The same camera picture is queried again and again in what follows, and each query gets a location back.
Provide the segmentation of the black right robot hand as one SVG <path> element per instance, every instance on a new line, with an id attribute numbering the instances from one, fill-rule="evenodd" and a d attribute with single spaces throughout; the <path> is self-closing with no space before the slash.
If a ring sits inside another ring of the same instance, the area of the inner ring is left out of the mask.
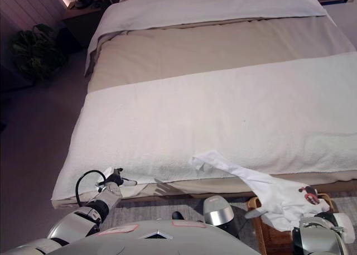
<path id="1" fill-rule="evenodd" d="M 327 221 L 327 227 L 340 235 L 343 242 L 351 244 L 355 240 L 355 231 L 350 218 L 345 213 L 322 212 L 315 215 Z"/>

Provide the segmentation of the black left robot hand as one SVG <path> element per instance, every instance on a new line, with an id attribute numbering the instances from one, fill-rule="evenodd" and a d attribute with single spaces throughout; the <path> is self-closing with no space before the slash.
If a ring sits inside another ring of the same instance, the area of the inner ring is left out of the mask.
<path id="1" fill-rule="evenodd" d="M 121 177 L 122 171 L 122 168 L 114 169 L 111 175 L 109 175 L 104 181 L 97 183 L 95 186 L 99 189 L 99 191 L 103 190 L 104 186 L 109 182 L 113 182 L 118 186 L 136 186 L 137 181 Z"/>

